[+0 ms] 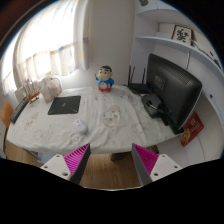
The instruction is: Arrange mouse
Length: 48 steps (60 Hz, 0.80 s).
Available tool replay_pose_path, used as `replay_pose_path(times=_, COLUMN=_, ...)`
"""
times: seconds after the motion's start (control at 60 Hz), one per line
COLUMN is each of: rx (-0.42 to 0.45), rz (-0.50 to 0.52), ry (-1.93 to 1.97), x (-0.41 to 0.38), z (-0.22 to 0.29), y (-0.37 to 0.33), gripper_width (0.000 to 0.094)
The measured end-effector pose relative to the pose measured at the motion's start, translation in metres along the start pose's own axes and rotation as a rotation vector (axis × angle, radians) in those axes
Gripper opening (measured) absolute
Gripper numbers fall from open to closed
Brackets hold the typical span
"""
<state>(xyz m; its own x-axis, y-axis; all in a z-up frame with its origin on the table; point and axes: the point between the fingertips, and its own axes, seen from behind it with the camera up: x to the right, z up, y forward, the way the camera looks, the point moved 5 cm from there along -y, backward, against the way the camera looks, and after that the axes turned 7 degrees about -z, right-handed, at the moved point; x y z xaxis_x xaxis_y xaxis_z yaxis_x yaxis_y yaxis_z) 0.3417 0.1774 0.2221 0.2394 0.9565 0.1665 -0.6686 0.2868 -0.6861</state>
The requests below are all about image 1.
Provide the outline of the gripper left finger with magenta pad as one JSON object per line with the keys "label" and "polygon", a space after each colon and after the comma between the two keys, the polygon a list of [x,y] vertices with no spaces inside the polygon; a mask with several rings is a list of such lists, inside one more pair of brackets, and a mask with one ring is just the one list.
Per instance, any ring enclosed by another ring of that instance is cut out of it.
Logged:
{"label": "gripper left finger with magenta pad", "polygon": [[66,155],[56,154],[42,169],[79,185],[90,154],[90,145],[86,144]]}

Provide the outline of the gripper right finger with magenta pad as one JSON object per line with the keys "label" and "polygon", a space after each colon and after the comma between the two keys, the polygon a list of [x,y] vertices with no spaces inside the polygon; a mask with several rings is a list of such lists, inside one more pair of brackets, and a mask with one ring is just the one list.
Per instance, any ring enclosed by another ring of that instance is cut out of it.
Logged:
{"label": "gripper right finger with magenta pad", "polygon": [[157,155],[137,144],[132,144],[131,154],[142,186],[182,169],[168,155]]}

